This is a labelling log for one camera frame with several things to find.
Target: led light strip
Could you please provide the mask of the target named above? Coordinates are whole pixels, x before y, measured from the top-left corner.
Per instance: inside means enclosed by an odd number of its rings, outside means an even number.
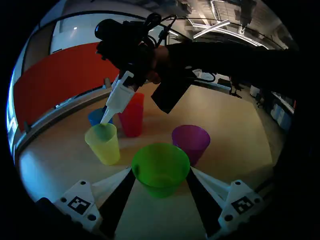
[[[194,36],[193,36],[193,39],[195,39],[195,38],[197,38],[197,37],[200,37],[200,36],[202,36],[203,34],[205,34],[205,33],[207,33],[207,32],[210,32],[210,31],[212,31],[212,30],[215,30],[215,29],[217,29],[217,28],[226,26],[226,25],[228,25],[228,24],[230,24],[230,20],[224,20],[224,21],[222,21],[222,22],[220,22],[220,23],[218,23],[218,24],[215,24],[215,25],[213,25],[213,26],[209,26],[209,27],[206,28],[205,30],[203,30],[203,31],[197,33],[196,35],[194,35]]]
[[[169,30],[169,33],[172,33],[173,35],[179,36],[179,34],[176,34],[175,32]]]
[[[207,25],[204,25],[204,24],[197,24],[197,23],[194,23],[192,24],[193,27],[197,27],[197,28],[210,28],[211,26],[207,26]],[[240,34],[237,34],[237,33],[234,33],[234,32],[231,32],[231,31],[228,31],[228,30],[225,30],[225,29],[222,29],[222,28],[215,28],[213,29],[213,31],[216,31],[216,32],[222,32],[222,33],[225,33],[225,34],[229,34],[231,36],[234,36],[234,37],[237,37],[237,38],[240,38],[248,43],[251,43],[252,45],[254,46],[263,46],[265,47],[266,49],[268,49],[266,46],[264,46],[263,44],[259,43],[259,42],[256,42],[254,40],[252,40],[251,38],[247,38],[243,35],[240,35]]]

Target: white wall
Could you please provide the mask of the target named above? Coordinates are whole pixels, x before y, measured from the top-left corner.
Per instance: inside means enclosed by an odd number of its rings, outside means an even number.
[[[95,0],[94,2],[89,2],[88,0],[77,0],[72,1],[68,0],[65,8],[63,10],[62,15],[67,15],[75,12],[89,11],[89,10],[109,10],[109,11],[117,11],[117,12],[125,12],[129,14],[138,15],[146,18],[152,12],[132,4],[127,4],[123,2],[117,1],[108,1],[108,0]],[[162,22],[164,25],[170,24],[170,21]],[[192,36],[184,29],[185,22],[184,21],[176,21],[172,29],[185,35],[186,37],[192,39]]]
[[[99,42],[100,39],[94,35],[94,29],[99,22],[107,18],[114,19],[120,23],[125,20],[141,21],[136,18],[115,14],[86,14],[61,20],[57,22],[54,29],[50,53],[81,44]],[[158,35],[162,29],[163,27],[157,26],[149,35],[158,41]]]
[[[67,0],[60,0],[56,5],[51,8],[47,14],[41,19],[40,26],[44,26],[48,22],[59,18],[62,15],[62,11]]]

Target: red wall panel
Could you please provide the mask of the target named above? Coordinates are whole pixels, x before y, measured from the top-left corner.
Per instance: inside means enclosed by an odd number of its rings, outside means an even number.
[[[24,122],[33,124],[55,105],[87,90],[114,81],[119,70],[89,43],[61,50],[33,65],[13,88],[14,109],[19,129]]]

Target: black sleeve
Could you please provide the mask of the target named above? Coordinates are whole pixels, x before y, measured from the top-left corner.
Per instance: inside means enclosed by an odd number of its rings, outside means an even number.
[[[174,68],[219,73],[297,99],[299,53],[229,43],[178,43],[166,46]]]

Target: blue plastic cup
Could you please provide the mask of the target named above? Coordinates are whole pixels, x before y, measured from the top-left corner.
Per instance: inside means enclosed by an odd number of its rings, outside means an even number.
[[[103,108],[98,108],[98,109],[92,111],[88,115],[88,119],[89,119],[91,126],[95,126],[95,125],[99,124],[101,122],[103,114],[104,114]]]

